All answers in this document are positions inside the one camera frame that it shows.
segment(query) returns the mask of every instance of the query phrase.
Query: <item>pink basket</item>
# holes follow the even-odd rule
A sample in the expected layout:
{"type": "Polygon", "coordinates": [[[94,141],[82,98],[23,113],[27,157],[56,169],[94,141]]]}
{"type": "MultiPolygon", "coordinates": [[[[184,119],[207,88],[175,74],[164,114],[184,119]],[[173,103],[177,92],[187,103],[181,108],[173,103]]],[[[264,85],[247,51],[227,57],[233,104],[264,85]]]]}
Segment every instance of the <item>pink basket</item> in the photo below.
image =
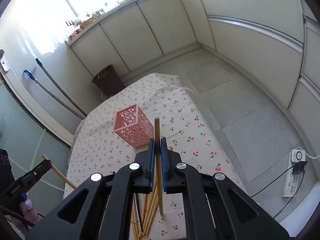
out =
{"type": "Polygon", "coordinates": [[[147,145],[153,138],[153,126],[138,103],[116,112],[113,133],[119,135],[132,147],[147,145]]]}

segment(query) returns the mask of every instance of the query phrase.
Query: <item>brown trash bin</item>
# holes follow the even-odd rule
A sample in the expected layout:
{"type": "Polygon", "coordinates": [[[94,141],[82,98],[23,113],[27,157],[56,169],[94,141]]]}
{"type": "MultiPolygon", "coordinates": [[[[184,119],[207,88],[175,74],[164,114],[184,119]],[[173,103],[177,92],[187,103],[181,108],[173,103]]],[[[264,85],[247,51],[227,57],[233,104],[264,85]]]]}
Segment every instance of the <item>brown trash bin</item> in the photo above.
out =
{"type": "Polygon", "coordinates": [[[101,70],[93,79],[92,83],[108,97],[115,95],[125,88],[114,66],[111,64],[101,70]]]}

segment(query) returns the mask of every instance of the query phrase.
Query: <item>cherry print tablecloth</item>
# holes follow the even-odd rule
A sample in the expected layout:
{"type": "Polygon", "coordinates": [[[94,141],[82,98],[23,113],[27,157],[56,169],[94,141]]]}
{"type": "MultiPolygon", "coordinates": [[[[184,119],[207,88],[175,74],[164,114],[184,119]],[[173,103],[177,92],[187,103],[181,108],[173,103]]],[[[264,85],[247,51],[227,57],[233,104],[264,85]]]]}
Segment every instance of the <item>cherry print tablecloth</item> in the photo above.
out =
{"type": "MultiPolygon", "coordinates": [[[[132,148],[112,133],[115,112],[139,103],[153,123],[160,117],[160,133],[168,146],[180,153],[182,161],[199,172],[212,175],[225,173],[244,191],[235,169],[192,100],[192,91],[182,87],[178,76],[149,74],[117,95],[109,98],[88,114],[72,149],[67,178],[76,186],[91,174],[117,172],[134,161],[135,154],[148,148],[132,148]]],[[[72,192],[66,185],[64,197],[72,192]]],[[[148,236],[141,239],[182,239],[186,237],[181,194],[163,194],[164,215],[156,212],[148,236]]]]}

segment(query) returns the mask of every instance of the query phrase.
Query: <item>basket rim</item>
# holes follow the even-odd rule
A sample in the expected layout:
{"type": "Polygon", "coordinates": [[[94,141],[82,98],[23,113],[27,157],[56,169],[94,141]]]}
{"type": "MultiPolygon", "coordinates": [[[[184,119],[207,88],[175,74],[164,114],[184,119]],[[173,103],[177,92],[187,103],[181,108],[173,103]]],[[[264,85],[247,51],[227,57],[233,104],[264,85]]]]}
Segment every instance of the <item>basket rim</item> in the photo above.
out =
{"type": "Polygon", "coordinates": [[[119,112],[123,111],[123,109],[117,111],[117,112],[115,113],[115,121],[114,121],[114,124],[113,124],[113,130],[112,130],[113,133],[114,133],[114,132],[121,131],[121,130],[123,130],[123,129],[126,129],[126,128],[128,128],[128,127],[131,127],[131,126],[133,126],[133,125],[137,125],[137,124],[138,124],[138,121],[139,121],[139,119],[138,119],[139,102],[135,103],[134,105],[128,106],[128,107],[126,107],[125,109],[130,108],[130,107],[133,107],[133,106],[137,106],[137,107],[136,107],[136,117],[137,117],[137,118],[136,118],[136,121],[135,121],[134,123],[131,123],[131,124],[126,125],[126,126],[124,126],[124,127],[120,127],[120,128],[118,128],[118,129],[115,130],[117,115],[118,115],[119,112]]]}

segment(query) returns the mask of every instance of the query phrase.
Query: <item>baseboard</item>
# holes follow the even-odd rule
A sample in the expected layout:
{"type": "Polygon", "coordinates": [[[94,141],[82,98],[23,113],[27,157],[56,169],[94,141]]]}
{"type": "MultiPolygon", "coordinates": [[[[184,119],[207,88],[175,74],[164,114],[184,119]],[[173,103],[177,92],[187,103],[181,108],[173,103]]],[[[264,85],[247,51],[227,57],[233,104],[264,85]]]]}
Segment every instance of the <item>baseboard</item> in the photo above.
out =
{"type": "MultiPolygon", "coordinates": [[[[224,55],[218,53],[217,51],[209,48],[208,46],[201,44],[202,48],[204,48],[205,50],[211,52],[212,54],[216,55],[217,57],[223,59],[224,61],[228,62],[230,65],[232,65],[233,67],[235,67],[237,70],[239,70],[242,74],[244,74],[247,78],[249,78],[253,83],[255,83],[263,92],[266,93],[266,95],[268,97],[271,98],[271,100],[280,108],[280,110],[282,111],[282,113],[284,113],[284,115],[288,118],[288,120],[290,121],[290,123],[293,125],[293,127],[296,129],[297,133],[299,134],[301,140],[303,141],[304,145],[307,148],[307,151],[313,155],[316,156],[313,148],[311,147],[307,136],[305,135],[305,133],[303,132],[303,130],[301,129],[301,127],[298,125],[298,123],[296,122],[296,120],[294,119],[294,117],[291,115],[291,113],[287,110],[287,108],[285,108],[280,101],[268,90],[268,88],[266,88],[258,79],[256,79],[252,74],[250,74],[249,72],[247,72],[243,67],[239,66],[237,63],[235,63],[234,61],[230,60],[229,58],[225,57],[224,55]]],[[[312,160],[313,165],[316,169],[316,174],[318,179],[320,179],[320,163],[317,160],[312,160]]]]}
{"type": "Polygon", "coordinates": [[[159,58],[156,58],[144,65],[142,65],[141,67],[135,69],[135,70],[132,70],[131,72],[123,75],[122,77],[120,77],[120,79],[122,80],[123,83],[127,82],[129,79],[141,74],[142,72],[145,72],[147,71],[148,69],[150,68],[153,68],[161,63],[164,63],[165,61],[168,61],[170,59],[173,59],[175,57],[178,57],[178,56],[181,56],[182,54],[185,54],[185,53],[188,53],[188,52],[191,52],[193,50],[196,50],[196,49],[199,49],[201,48],[201,45],[196,42],[196,43],[193,43],[193,44],[190,44],[190,45],[187,45],[185,47],[182,47],[180,49],[177,49],[169,54],[165,54],[165,55],[162,55],[161,57],[159,58]]]}

